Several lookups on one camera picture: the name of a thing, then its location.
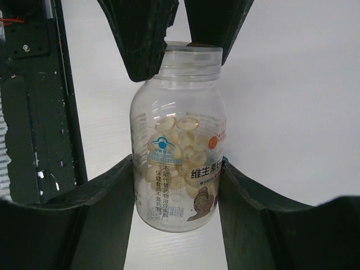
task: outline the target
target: white surface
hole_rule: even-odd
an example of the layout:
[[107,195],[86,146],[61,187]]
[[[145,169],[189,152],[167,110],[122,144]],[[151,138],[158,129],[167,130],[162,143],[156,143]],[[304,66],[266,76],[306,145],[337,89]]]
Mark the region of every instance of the white surface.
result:
[[[90,178],[131,152],[132,83],[96,0],[63,0]],[[228,107],[226,156],[292,199],[360,194],[360,2],[257,0],[219,86]],[[190,41],[181,1],[168,40]],[[134,212],[125,269],[226,269],[219,215],[169,234]]]

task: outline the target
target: black metal frame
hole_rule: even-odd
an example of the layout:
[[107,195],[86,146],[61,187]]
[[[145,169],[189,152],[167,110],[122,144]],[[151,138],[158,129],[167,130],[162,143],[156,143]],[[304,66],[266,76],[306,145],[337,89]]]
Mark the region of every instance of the black metal frame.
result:
[[53,6],[57,20],[38,5],[26,24],[4,26],[0,52],[10,191],[23,204],[87,182],[61,1]]

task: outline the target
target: bottle base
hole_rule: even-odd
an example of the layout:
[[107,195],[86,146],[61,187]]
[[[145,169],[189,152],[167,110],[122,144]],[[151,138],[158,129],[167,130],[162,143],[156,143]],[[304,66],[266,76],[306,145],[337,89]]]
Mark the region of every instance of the bottle base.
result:
[[173,225],[166,225],[164,223],[161,223],[155,218],[150,218],[150,219],[143,218],[137,209],[137,213],[139,214],[140,218],[147,225],[162,232],[173,232],[173,233],[190,232],[206,225],[212,219],[215,211],[216,209],[214,209],[214,211],[212,211],[210,214],[206,215],[205,217],[202,217],[201,219],[190,221],[189,224],[187,225],[173,226]]

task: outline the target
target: woman illustration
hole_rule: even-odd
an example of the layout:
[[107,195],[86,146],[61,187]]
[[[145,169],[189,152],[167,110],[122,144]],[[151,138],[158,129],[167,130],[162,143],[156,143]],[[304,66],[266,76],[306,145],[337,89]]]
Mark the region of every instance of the woman illustration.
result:
[[213,202],[214,195],[209,195],[208,188],[203,187],[200,189],[193,200],[193,208],[196,211],[196,215],[189,217],[187,221],[194,221],[195,219],[202,218],[209,214]]

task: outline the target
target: cartoon face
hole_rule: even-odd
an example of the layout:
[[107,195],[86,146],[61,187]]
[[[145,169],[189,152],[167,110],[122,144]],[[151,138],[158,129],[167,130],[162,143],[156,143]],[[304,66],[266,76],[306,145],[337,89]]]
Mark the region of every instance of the cartoon face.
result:
[[208,199],[206,198],[206,196],[200,196],[199,198],[197,198],[196,202],[195,202],[195,206],[201,210],[205,207],[206,202],[208,201]]

